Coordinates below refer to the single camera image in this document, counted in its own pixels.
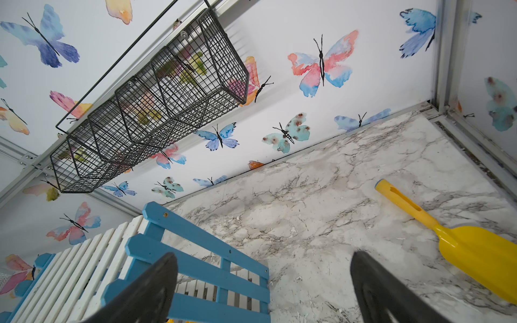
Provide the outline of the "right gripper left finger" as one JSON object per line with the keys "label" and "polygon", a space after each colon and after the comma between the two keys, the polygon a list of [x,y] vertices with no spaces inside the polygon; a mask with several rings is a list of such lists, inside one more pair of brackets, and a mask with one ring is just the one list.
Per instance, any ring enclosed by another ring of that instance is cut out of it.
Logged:
{"label": "right gripper left finger", "polygon": [[102,295],[102,308],[84,322],[167,321],[178,273],[175,254],[166,253],[134,281],[111,283]]}

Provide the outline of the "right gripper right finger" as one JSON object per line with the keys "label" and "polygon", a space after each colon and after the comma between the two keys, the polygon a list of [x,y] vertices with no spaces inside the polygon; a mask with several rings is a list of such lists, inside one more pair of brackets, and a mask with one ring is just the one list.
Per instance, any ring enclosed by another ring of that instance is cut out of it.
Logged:
{"label": "right gripper right finger", "polygon": [[364,322],[448,322],[367,252],[354,252],[350,273]]}

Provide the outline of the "blue white two-tier shelf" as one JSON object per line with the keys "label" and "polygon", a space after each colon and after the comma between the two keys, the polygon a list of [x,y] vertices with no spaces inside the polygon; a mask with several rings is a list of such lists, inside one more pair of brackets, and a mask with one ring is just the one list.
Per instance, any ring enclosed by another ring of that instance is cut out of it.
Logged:
{"label": "blue white two-tier shelf", "polygon": [[14,290],[20,303],[2,322],[81,322],[130,286],[152,279],[171,289],[175,322],[269,322],[269,269],[195,224],[151,202],[130,222],[36,260]]}

